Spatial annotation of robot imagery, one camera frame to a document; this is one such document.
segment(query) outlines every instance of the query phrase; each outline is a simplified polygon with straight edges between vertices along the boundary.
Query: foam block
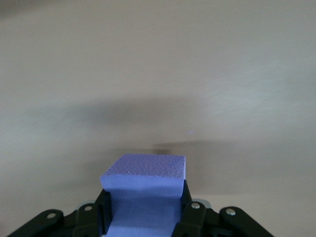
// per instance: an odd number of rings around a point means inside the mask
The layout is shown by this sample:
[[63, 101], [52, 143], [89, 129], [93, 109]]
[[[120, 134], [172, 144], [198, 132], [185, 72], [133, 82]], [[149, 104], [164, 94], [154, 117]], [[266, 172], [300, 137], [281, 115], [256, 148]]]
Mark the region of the foam block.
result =
[[170, 237], [180, 221], [185, 157], [126, 154], [100, 178], [111, 193], [106, 237]]

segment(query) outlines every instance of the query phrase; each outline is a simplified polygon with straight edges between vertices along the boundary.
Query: metal screw head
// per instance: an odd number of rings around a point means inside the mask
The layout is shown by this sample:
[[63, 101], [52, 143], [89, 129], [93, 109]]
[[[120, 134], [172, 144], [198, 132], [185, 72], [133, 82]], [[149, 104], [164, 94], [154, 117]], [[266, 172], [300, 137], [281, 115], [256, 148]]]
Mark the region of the metal screw head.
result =
[[235, 216], [236, 215], [236, 212], [234, 209], [231, 209], [231, 208], [227, 208], [226, 209], [226, 213], [230, 216]]
[[52, 212], [52, 213], [48, 214], [48, 215], [46, 216], [46, 218], [47, 218], [47, 219], [51, 219], [51, 218], [54, 218], [55, 216], [56, 216], [56, 213]]
[[90, 211], [90, 210], [92, 210], [92, 206], [86, 206], [86, 207], [84, 208], [84, 210], [85, 210], [85, 211]]
[[199, 208], [200, 208], [200, 206], [199, 206], [199, 204], [198, 204], [197, 202], [193, 202], [193, 203], [191, 204], [191, 207], [192, 207], [193, 209], [199, 209]]

